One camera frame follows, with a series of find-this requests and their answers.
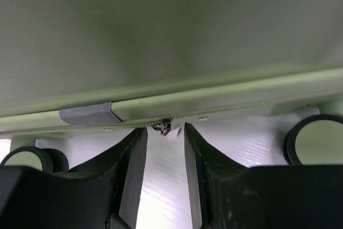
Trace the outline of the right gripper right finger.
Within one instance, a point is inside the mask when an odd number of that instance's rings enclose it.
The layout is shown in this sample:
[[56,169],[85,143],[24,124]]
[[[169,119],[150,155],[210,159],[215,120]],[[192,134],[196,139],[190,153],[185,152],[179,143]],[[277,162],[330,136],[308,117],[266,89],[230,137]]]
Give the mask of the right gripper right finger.
[[342,228],[342,166],[245,167],[184,126],[193,228]]

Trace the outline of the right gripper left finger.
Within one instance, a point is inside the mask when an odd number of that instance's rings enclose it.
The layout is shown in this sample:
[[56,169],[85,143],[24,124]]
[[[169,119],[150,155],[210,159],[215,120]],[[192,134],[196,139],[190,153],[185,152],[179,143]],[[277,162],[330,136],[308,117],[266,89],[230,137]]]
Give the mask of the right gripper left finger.
[[147,129],[64,173],[1,168],[1,228],[135,228]]

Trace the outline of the green hard-shell suitcase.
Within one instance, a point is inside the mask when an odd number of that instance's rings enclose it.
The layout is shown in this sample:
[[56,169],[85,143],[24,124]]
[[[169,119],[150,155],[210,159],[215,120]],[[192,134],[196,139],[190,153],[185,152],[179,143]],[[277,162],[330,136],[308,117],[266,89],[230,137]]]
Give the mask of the green hard-shell suitcase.
[[342,0],[1,0],[1,137],[342,98]]

